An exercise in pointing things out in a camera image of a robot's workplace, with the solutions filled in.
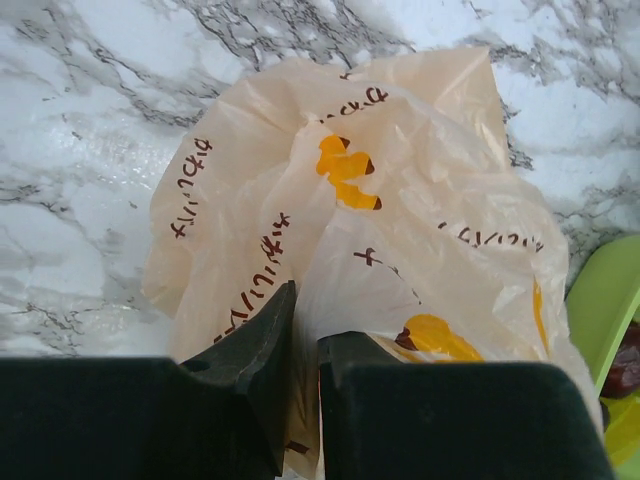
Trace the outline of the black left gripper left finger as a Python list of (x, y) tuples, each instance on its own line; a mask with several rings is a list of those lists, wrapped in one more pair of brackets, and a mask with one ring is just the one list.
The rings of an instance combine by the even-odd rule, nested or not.
[(272, 479), (282, 474), (293, 283), (182, 363), (3, 358), (5, 479)]

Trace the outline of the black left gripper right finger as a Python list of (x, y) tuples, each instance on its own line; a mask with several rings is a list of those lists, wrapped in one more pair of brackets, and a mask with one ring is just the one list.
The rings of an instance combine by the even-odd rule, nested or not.
[(329, 479), (610, 479), (576, 385), (545, 363), (407, 364), (362, 333), (318, 344)]

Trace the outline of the banana print plastic bag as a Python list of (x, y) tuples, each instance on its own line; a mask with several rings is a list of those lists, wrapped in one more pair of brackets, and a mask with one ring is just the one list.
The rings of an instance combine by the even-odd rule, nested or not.
[(184, 136), (150, 215), (142, 289), (178, 361), (295, 283), (285, 461), (307, 479), (317, 343), (347, 331), (406, 363), (552, 363), (602, 425), (570, 340), (568, 244), (511, 166), (485, 48), (350, 71), (290, 58), (242, 79)]

